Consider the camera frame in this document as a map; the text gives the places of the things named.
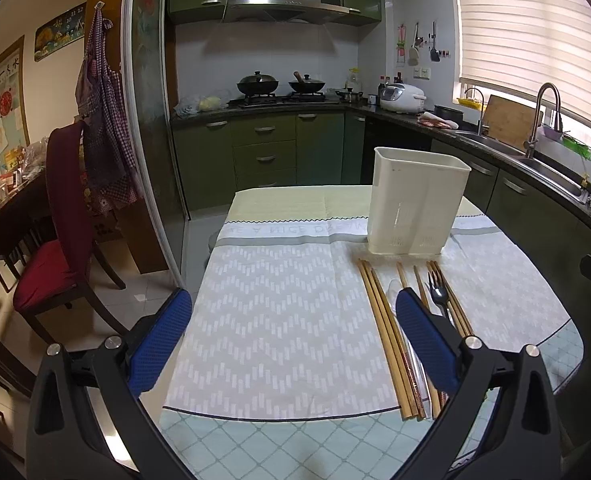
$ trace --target cabinet handle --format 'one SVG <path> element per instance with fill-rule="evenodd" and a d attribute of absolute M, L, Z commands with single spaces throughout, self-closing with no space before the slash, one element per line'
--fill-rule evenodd
<path fill-rule="evenodd" d="M 478 166 L 475 162 L 469 162 L 469 166 L 472 170 L 478 171 L 479 173 L 491 176 L 493 172 L 491 170 L 487 170 L 486 168 L 482 168 L 482 166 Z"/>
<path fill-rule="evenodd" d="M 507 186 L 508 188 L 511 188 L 516 193 L 520 193 L 520 195 L 527 194 L 527 190 L 518 186 L 518 184 L 513 184 L 513 182 L 511 182 L 510 180 L 505 179 L 505 178 L 503 178 L 502 181 L 504 182 L 505 186 Z"/>

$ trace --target stainless steel range hood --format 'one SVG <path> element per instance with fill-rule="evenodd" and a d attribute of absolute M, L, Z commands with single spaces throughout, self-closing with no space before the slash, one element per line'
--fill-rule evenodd
<path fill-rule="evenodd" d="M 347 7 L 311 0 L 227 0 L 224 22 L 291 22 L 322 24 L 349 13 Z"/>

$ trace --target rice cooker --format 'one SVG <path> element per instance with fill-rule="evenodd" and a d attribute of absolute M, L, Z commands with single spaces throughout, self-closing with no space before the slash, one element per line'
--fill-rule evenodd
<path fill-rule="evenodd" d="M 380 97 L 380 106 L 399 114 L 415 114 L 424 111 L 426 96 L 416 86 L 394 83 L 387 86 Z"/>

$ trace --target window blind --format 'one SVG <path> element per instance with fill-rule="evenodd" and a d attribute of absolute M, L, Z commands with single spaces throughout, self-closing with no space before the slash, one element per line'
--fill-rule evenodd
<path fill-rule="evenodd" d="M 566 113 L 591 127 L 586 0 L 458 0 L 458 8 L 461 82 L 535 100 L 550 81 L 560 90 Z"/>

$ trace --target faucet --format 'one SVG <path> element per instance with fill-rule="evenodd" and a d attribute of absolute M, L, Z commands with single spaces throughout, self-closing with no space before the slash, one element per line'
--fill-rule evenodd
<path fill-rule="evenodd" d="M 531 135 L 527 140 L 525 140 L 525 148 L 527 152 L 525 153 L 526 158 L 533 158 L 535 155 L 535 144 L 537 139 L 535 138 L 535 134 L 537 132 L 537 127 L 540 126 L 540 108 L 542 106 L 542 97 L 544 96 L 544 91 L 550 88 L 553 90 L 555 94 L 555 131 L 562 133 L 562 117 L 560 116 L 560 92 L 558 88 L 553 83 L 544 83 L 540 87 L 540 91 L 537 93 L 537 100 L 535 102 L 535 117 L 533 118 L 533 128 L 531 129 Z"/>
<path fill-rule="evenodd" d="M 478 135 L 482 135 L 482 116 L 484 115 L 484 94 L 482 93 L 482 90 L 476 88 L 475 86 L 472 86 L 471 88 L 466 89 L 466 92 L 464 92 L 464 97 L 466 97 L 466 94 L 469 93 L 469 90 L 477 90 L 478 92 L 480 92 L 480 96 L 482 97 L 482 108 L 480 108 L 480 121 L 478 122 Z"/>

